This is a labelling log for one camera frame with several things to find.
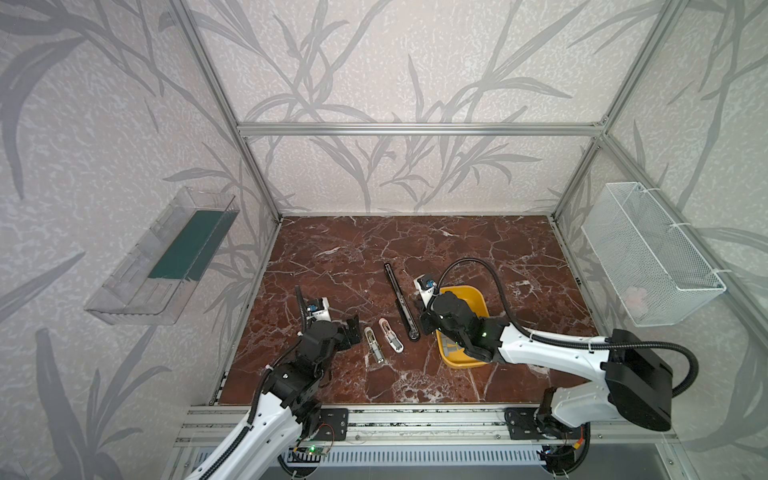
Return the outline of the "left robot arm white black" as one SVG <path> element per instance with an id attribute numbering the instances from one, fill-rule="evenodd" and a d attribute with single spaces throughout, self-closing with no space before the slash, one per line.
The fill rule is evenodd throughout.
<path id="1" fill-rule="evenodd" d="M 362 331 L 357 315 L 334 321 L 327 298 L 307 302 L 300 287 L 295 295 L 296 342 L 265 367 L 247 414 L 190 479 L 258 479 L 279 455 L 319 429 L 321 381 L 337 353 L 361 342 Z"/>

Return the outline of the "beige mini stapler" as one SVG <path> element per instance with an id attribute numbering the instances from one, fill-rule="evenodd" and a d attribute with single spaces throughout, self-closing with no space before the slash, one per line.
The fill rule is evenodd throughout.
<path id="1" fill-rule="evenodd" d="M 381 350 L 381 346 L 379 342 L 377 341 L 377 338 L 375 336 L 375 333 L 371 327 L 366 327 L 364 329 L 364 336 L 366 338 L 366 341 L 368 343 L 369 349 L 371 351 L 371 354 L 374 358 L 374 361 L 377 364 L 382 364 L 385 362 L 385 357 L 383 355 L 383 352 Z"/>

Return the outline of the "black metal stapler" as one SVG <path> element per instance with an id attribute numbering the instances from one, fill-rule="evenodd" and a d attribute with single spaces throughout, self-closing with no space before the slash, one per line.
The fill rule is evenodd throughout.
<path id="1" fill-rule="evenodd" d="M 407 337 L 410 341 L 417 342 L 421 338 L 421 333 L 409 310 L 406 298 L 402 292 L 402 289 L 397 281 L 396 275 L 390 263 L 384 264 L 384 271 L 393 289 L 395 295 L 395 304 L 399 311 L 403 326 L 406 330 Z"/>

